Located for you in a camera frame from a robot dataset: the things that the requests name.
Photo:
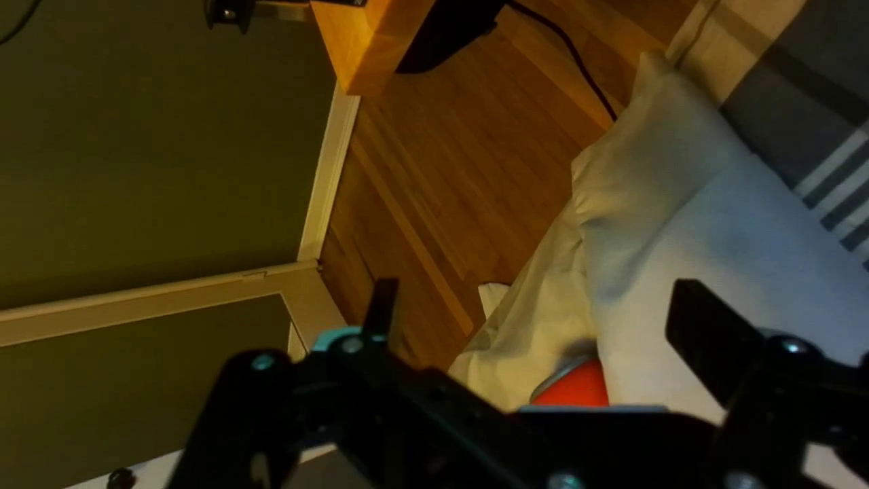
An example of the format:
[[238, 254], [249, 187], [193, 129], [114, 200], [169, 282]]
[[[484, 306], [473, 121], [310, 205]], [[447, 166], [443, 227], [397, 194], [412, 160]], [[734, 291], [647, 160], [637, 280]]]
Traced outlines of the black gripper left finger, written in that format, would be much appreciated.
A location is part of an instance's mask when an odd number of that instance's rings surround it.
[[362, 325], [362, 331], [374, 341], [374, 342], [386, 342], [390, 325], [393, 325], [393, 307], [397, 307], [397, 297], [400, 297], [400, 280], [397, 278], [383, 278], [374, 282], [372, 297], [370, 297], [370, 307]]

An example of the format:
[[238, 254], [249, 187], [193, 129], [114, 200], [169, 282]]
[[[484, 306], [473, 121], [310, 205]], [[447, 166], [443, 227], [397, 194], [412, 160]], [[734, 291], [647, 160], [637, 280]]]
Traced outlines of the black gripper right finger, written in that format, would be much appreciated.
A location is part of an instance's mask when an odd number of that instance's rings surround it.
[[764, 346], [764, 335], [701, 280], [674, 287], [664, 341], [719, 405], [735, 397]]

